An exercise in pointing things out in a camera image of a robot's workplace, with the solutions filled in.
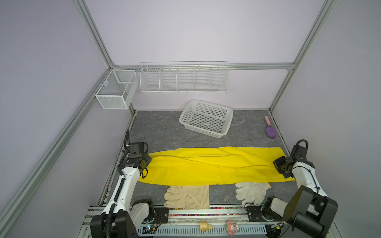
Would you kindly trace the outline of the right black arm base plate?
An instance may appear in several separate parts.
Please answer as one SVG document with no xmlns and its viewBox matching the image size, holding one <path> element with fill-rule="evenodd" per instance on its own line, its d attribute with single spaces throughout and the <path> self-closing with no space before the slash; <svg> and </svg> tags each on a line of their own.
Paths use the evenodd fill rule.
<svg viewBox="0 0 381 238">
<path fill-rule="evenodd" d="M 246 208 L 250 222 L 281 222 L 281 216 L 268 207 L 248 205 Z"/>
</svg>

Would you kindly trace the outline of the yellow trousers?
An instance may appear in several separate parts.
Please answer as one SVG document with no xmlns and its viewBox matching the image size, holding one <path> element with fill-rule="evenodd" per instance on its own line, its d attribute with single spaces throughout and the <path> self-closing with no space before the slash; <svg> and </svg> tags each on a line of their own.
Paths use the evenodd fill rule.
<svg viewBox="0 0 381 238">
<path fill-rule="evenodd" d="M 273 162 L 280 147 L 180 148 L 151 153 L 146 184 L 164 186 L 226 185 L 240 182 L 287 182 Z"/>
</svg>

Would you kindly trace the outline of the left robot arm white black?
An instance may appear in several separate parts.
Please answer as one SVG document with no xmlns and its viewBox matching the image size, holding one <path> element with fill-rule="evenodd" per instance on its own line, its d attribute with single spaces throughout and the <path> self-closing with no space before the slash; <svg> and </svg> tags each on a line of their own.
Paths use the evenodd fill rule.
<svg viewBox="0 0 381 238">
<path fill-rule="evenodd" d="M 151 216 L 150 200 L 131 205 L 132 196 L 140 177 L 145 178 L 152 158 L 146 153 L 126 155 L 116 166 L 119 173 L 117 187 L 100 215 L 90 222 L 93 238 L 137 238 L 138 228 Z"/>
</svg>

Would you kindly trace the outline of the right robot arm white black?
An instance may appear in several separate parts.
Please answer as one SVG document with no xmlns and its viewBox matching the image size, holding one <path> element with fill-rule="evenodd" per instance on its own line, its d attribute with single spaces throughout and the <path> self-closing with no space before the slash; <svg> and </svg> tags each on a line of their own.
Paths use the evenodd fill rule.
<svg viewBox="0 0 381 238">
<path fill-rule="evenodd" d="M 273 164 L 285 178 L 294 178 L 298 190 L 289 202 L 279 198 L 267 199 L 261 212 L 265 219 L 281 217 L 292 228 L 312 238 L 326 237 L 338 210 L 335 200 L 329 198 L 320 187 L 313 163 L 302 157 L 282 156 Z"/>
</svg>

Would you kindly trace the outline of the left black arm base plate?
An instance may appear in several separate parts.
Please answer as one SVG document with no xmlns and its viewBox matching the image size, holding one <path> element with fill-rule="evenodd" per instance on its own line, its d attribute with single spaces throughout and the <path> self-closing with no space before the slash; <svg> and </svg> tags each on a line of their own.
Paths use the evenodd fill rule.
<svg viewBox="0 0 381 238">
<path fill-rule="evenodd" d="M 169 219 L 169 208 L 154 207 L 153 218 L 149 221 L 150 224 L 167 224 Z"/>
</svg>

